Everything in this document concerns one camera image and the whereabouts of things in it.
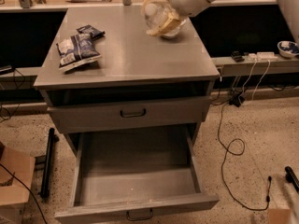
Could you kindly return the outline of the grey metal drawer cabinet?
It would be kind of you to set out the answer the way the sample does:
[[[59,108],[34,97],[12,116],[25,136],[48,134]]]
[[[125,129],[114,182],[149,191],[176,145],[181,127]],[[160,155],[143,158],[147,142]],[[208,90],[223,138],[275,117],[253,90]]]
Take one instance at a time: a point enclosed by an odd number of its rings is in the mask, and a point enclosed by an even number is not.
[[[218,71],[193,26],[186,24],[172,40],[147,35],[137,5],[72,7],[58,31],[59,39],[90,24],[105,31],[95,47],[101,54],[91,66],[65,73],[51,49],[36,79],[49,107],[207,96]],[[199,123],[187,128],[194,145]],[[75,154],[83,133],[62,133]]]

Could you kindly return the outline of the black power adapter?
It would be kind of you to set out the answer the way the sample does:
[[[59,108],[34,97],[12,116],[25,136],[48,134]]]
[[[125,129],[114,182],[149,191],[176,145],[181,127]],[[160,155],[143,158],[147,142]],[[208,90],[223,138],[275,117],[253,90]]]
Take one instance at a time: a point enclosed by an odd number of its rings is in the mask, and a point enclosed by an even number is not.
[[[236,107],[240,107],[244,101],[245,101],[245,98],[241,94],[238,94],[231,98],[231,100],[229,101],[229,105],[234,105]]]

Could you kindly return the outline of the upper grey drawer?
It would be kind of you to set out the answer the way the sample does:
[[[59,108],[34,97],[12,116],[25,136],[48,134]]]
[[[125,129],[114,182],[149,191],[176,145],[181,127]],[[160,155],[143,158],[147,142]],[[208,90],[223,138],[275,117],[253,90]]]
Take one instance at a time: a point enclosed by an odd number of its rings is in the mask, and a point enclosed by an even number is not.
[[[60,133],[86,133],[199,123],[210,106],[207,96],[49,107]]]

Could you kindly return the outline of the black remote on ledge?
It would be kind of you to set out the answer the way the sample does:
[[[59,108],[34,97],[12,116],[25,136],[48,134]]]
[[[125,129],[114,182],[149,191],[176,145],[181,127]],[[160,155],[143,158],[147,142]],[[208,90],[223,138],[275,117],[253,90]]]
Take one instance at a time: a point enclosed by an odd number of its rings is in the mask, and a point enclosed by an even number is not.
[[[240,63],[240,62],[244,62],[245,59],[243,58],[243,56],[241,55],[241,53],[239,51],[233,51],[231,53],[231,57],[233,58],[233,60],[237,63]]]

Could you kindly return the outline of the open middle drawer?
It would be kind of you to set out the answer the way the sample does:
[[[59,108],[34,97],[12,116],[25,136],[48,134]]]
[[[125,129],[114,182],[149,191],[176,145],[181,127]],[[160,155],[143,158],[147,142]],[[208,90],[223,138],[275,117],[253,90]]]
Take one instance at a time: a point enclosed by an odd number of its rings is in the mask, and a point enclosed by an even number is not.
[[[78,143],[70,207],[61,224],[127,220],[209,210],[219,201],[202,186],[192,139],[183,125],[83,133]]]

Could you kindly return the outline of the white power strip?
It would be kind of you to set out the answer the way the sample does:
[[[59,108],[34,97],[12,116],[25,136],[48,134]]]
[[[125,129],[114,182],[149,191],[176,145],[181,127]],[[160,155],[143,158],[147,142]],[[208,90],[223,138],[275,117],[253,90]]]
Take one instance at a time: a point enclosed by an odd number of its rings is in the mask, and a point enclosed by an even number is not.
[[[250,61],[276,61],[278,56],[274,52],[257,52],[248,55]]]

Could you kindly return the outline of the black post at right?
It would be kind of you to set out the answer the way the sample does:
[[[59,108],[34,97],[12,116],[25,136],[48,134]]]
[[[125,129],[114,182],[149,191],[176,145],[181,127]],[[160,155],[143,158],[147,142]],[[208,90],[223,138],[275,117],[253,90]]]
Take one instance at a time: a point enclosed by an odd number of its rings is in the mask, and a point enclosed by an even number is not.
[[[299,193],[299,179],[290,166],[285,167],[285,178],[289,183],[292,183],[297,193]]]

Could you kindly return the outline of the clear plastic water bottle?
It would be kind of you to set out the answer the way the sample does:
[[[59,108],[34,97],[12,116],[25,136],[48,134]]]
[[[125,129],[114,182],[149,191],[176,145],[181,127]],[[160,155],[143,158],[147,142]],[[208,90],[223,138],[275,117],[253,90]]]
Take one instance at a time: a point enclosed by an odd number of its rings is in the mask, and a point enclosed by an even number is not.
[[[143,7],[142,12],[143,12],[144,19],[146,21],[147,17],[160,15],[163,12],[170,13],[172,12],[172,9],[167,3],[163,4],[162,2],[152,2],[146,5],[145,7]]]

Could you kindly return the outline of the cardboard box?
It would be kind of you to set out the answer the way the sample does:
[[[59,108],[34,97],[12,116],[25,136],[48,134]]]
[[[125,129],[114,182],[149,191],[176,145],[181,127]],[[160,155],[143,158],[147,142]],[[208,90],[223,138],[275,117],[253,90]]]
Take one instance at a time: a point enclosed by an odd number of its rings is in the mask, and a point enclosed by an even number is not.
[[[21,224],[35,158],[0,143],[0,224]]]

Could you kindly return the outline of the small dark snack bag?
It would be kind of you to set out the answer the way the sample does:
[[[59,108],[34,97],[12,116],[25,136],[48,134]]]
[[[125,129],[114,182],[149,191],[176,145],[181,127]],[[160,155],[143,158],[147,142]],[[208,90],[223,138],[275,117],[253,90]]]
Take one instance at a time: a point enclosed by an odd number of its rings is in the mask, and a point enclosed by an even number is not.
[[[77,31],[81,34],[89,34],[91,36],[92,40],[96,40],[98,38],[101,38],[105,35],[105,31],[100,31],[96,28],[94,28],[91,25],[84,25],[77,29]]]

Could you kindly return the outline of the large blue chip bag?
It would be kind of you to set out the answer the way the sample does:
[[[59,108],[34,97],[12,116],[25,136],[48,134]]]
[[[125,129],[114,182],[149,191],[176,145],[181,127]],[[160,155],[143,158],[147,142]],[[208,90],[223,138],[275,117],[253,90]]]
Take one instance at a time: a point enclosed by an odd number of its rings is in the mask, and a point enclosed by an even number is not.
[[[101,57],[90,34],[72,35],[57,43],[56,47],[60,55],[59,69],[63,72],[92,63]]]

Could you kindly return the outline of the blue patterned bowl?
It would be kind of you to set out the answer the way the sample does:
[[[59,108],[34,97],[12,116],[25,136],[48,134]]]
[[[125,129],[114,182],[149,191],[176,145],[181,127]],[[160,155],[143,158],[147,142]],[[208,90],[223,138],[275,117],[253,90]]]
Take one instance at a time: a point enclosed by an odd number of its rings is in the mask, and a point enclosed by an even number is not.
[[[292,41],[279,41],[278,51],[284,58],[293,58],[299,55],[299,46]]]

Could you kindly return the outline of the white ceramic bowl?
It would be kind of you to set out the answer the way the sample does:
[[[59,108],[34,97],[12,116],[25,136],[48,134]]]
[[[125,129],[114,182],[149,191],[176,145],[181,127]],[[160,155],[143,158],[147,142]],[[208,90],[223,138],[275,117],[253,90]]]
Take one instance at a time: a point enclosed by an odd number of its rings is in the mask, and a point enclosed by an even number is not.
[[[185,25],[185,23],[186,23],[186,21],[182,21],[177,28],[175,28],[174,30],[170,31],[167,34],[164,34],[163,38],[165,38],[165,39],[173,39],[173,38],[177,37],[178,34],[180,33],[180,30]]]

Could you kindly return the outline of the black bar on floor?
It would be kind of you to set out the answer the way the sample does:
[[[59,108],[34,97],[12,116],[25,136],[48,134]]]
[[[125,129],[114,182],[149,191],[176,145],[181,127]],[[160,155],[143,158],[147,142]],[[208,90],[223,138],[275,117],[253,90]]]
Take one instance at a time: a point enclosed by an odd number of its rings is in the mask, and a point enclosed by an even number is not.
[[[43,199],[48,198],[50,195],[50,169],[51,169],[52,151],[53,151],[54,144],[58,141],[59,141],[59,137],[55,134],[55,129],[50,128],[46,155],[45,155],[41,191],[40,191],[40,196]]]

